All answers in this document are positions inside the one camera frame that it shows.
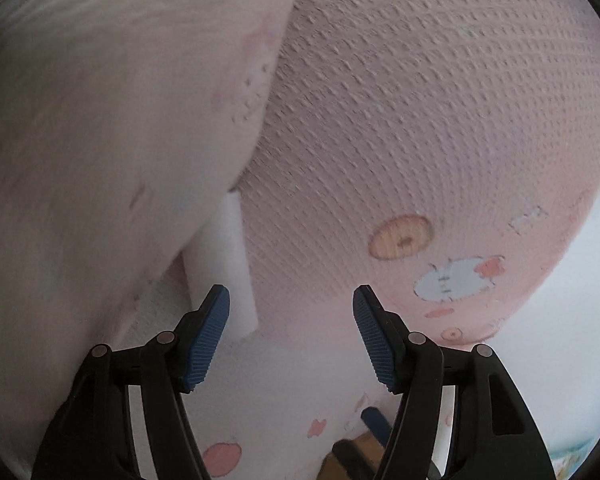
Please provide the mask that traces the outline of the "pink Hello Kitty sofa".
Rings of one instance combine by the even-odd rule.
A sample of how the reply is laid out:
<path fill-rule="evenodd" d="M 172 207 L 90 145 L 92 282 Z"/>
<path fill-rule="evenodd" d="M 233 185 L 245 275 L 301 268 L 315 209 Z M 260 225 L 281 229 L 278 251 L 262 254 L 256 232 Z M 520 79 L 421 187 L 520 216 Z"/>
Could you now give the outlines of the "pink Hello Kitty sofa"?
<path fill-rule="evenodd" d="M 312 478 L 392 403 L 358 286 L 468 349 L 546 280 L 599 189 L 588 0 L 296 0 L 233 190 L 259 326 L 223 337 L 184 400 L 207 479 Z"/>

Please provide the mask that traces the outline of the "white paper roll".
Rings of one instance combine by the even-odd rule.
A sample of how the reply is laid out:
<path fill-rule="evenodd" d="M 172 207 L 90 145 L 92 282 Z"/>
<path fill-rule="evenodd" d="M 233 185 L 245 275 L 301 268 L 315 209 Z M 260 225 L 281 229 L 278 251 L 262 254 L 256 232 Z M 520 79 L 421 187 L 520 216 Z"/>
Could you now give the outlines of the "white paper roll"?
<path fill-rule="evenodd" d="M 230 293 L 230 315 L 224 338 L 238 341 L 259 326 L 247 256 L 242 204 L 228 192 L 208 221 L 182 251 L 190 305 L 197 310 L 212 285 Z"/>

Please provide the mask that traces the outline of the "pale pink printed pillow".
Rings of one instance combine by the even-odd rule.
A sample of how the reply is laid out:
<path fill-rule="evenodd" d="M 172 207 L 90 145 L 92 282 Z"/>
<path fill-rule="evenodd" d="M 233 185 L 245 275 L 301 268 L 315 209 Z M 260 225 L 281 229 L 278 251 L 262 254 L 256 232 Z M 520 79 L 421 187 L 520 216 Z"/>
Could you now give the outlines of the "pale pink printed pillow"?
<path fill-rule="evenodd" d="M 0 1 L 0 457 L 30 476 L 86 352 L 257 144 L 294 0 Z"/>

